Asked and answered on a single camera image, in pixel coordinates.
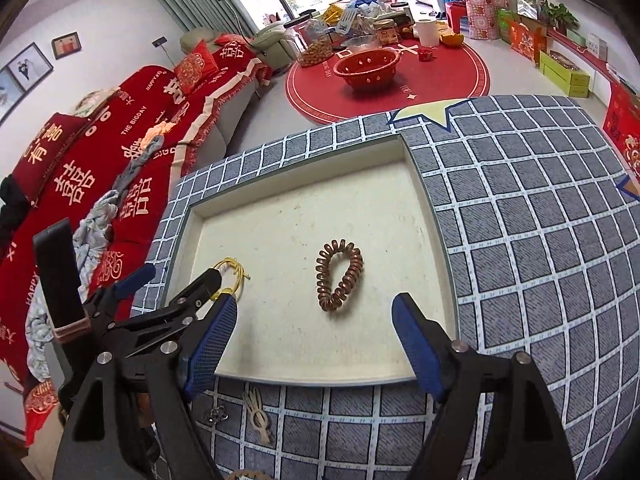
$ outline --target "tray rim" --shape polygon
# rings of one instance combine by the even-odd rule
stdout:
[[[239,182],[233,186],[230,186],[222,191],[219,191],[215,194],[209,195],[209,196],[204,196],[203,198],[190,203],[186,206],[184,213],[182,214],[182,217],[180,218],[180,225],[178,227],[178,231],[177,231],[177,235],[175,237],[174,242],[172,243],[172,247],[171,247],[171,251],[170,251],[170,256],[169,256],[169,264],[166,267],[166,273],[165,273],[165,279],[164,279],[164,284],[161,285],[160,289],[160,293],[158,295],[158,305],[161,305],[159,308],[163,308],[164,305],[167,303],[168,298],[168,292],[170,289],[170,285],[171,285],[171,280],[172,280],[172,276],[174,274],[174,270],[175,270],[175,265],[176,265],[176,257],[178,256],[178,248],[180,247],[180,244],[182,242],[182,238],[184,236],[184,232],[186,231],[187,227],[190,225],[190,222],[194,221],[194,217],[200,217],[199,215],[197,215],[193,209],[196,208],[199,205],[202,205],[205,202],[208,202],[209,200],[215,200],[221,196],[225,196],[226,194],[232,192],[232,191],[236,191],[238,189],[241,189],[245,186],[251,185],[251,184],[256,184],[257,182],[263,181],[269,177],[273,177],[273,176],[277,176],[277,175],[281,175],[286,173],[289,170],[293,170],[295,168],[301,168],[303,166],[309,165],[309,164],[314,164],[314,163],[318,163],[321,160],[325,160],[327,158],[331,158],[333,156],[339,156],[340,154],[343,153],[348,153],[348,152],[354,152],[369,146],[376,146],[378,144],[386,144],[388,142],[400,142],[401,144],[401,148],[402,148],[402,152],[404,155],[404,161],[406,164],[409,163],[409,161],[412,163],[413,167],[410,168],[411,170],[413,170],[413,174],[411,175],[412,177],[412,181],[414,184],[414,187],[416,188],[416,194],[418,192],[418,188],[422,190],[422,192],[424,193],[425,197],[426,197],[426,205],[429,209],[429,213],[431,214],[432,218],[433,218],[433,223],[436,229],[436,233],[438,235],[438,241],[440,242],[440,251],[441,254],[444,258],[444,264],[445,264],[445,270],[447,273],[447,279],[448,279],[448,284],[449,284],[449,290],[450,290],[450,294],[451,294],[451,301],[452,301],[452,321],[453,321],[453,331],[455,332],[456,338],[460,338],[460,324],[459,324],[459,316],[458,316],[458,298],[456,296],[456,289],[455,289],[455,285],[454,285],[454,279],[453,279],[453,275],[452,275],[452,271],[451,271],[451,266],[450,266],[450,259],[449,259],[449,253],[447,252],[447,247],[446,244],[444,242],[444,236],[442,234],[442,230],[440,228],[440,223],[438,222],[438,218],[436,216],[436,211],[434,209],[433,203],[431,202],[431,197],[429,196],[429,192],[427,190],[426,184],[424,183],[424,179],[422,178],[421,172],[420,172],[420,168],[418,167],[417,161],[415,160],[414,154],[411,150],[411,148],[409,147],[409,145],[406,142],[406,139],[402,136],[401,133],[396,132],[396,133],[389,133],[389,134],[385,134],[385,135],[381,135],[379,137],[376,137],[375,139],[367,139],[364,140],[363,142],[359,142],[356,144],[350,144],[349,146],[342,146],[342,147],[337,147],[334,150],[329,150],[327,152],[324,153],[319,153],[318,155],[313,155],[313,156],[309,156],[309,158],[304,158],[303,160],[299,160],[294,162],[293,164],[289,164],[288,166],[283,166],[280,168],[277,168],[276,170],[273,171],[269,171],[267,173],[264,174],[260,174],[254,178],[251,178],[249,180],[245,180],[244,182]],[[252,378],[240,378],[237,376],[226,376],[226,375],[220,375],[220,377],[228,377],[228,378],[232,378],[232,379],[236,379],[236,380],[252,380]],[[364,385],[377,385],[377,384],[393,384],[393,383],[400,383],[400,382],[404,382],[404,381],[409,381],[409,380],[414,380],[415,379],[415,375],[411,375],[408,377],[404,377],[404,378],[385,378],[385,379],[380,379],[380,380],[369,380],[369,381],[331,381],[331,382],[309,382],[306,381],[304,383],[299,382],[299,381],[272,381],[272,384],[285,384],[285,385],[313,385],[313,386],[364,386]],[[261,379],[260,380],[261,383],[269,383],[269,381]]]

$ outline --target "gray checkered mat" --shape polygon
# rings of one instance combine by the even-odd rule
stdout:
[[[355,118],[185,177],[148,256],[158,270],[155,283],[136,295],[132,314],[161,304],[192,203],[300,160],[399,134],[449,253],[460,335],[481,352],[533,355],[562,416],[577,476],[591,478],[639,406],[640,205],[616,188],[623,168],[568,98],[490,96],[451,108],[449,117],[449,130],[422,116]],[[433,419],[431,399],[415,383],[261,385],[276,433],[275,446],[265,447],[240,401],[247,387],[219,380],[194,403],[202,436],[227,471],[257,468],[281,480],[401,479]],[[477,466],[491,400],[482,396],[465,478]],[[210,428],[204,415],[214,402],[230,417]]]

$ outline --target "crumpled cloth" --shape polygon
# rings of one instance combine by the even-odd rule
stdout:
[[[144,150],[152,140],[157,136],[164,136],[168,134],[174,126],[175,123],[168,123],[166,121],[162,121],[161,123],[156,124],[156,126],[152,126],[146,131],[145,136],[140,141],[140,148]]]
[[[110,243],[107,239],[108,230],[111,227],[111,221],[118,213],[118,206],[126,197],[127,187],[133,182],[142,166],[162,148],[163,143],[163,136],[155,136],[138,158],[129,161],[125,170],[117,177],[113,189],[99,198],[86,218],[80,221],[73,240],[81,282],[78,293],[83,303],[87,299],[91,278],[100,264],[102,253]],[[44,357],[44,347],[53,339],[53,333],[49,325],[47,302],[39,281],[27,312],[24,331],[29,346],[27,366],[37,380],[44,382],[50,378],[49,367]]]

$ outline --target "red pillow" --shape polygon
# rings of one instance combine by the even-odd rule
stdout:
[[[225,46],[227,43],[231,43],[232,41],[246,44],[246,38],[244,36],[240,36],[240,34],[220,34],[214,43],[216,45]]]
[[[207,44],[201,40],[190,54],[175,67],[175,75],[178,77],[180,88],[185,95],[189,95],[198,83],[220,69],[209,52]]]
[[[42,188],[60,158],[91,119],[53,114],[22,154],[12,175],[31,205],[38,204]]]

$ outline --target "framed photo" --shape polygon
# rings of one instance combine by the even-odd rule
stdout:
[[[25,94],[8,67],[0,70],[0,124]]]
[[[60,36],[59,38],[52,40],[51,47],[56,59],[68,56],[69,54],[75,54],[82,50],[82,45],[80,44],[80,38],[78,38],[77,32],[67,34],[66,36]]]
[[[31,91],[53,71],[53,65],[44,57],[35,43],[31,43],[7,65],[26,92]]]

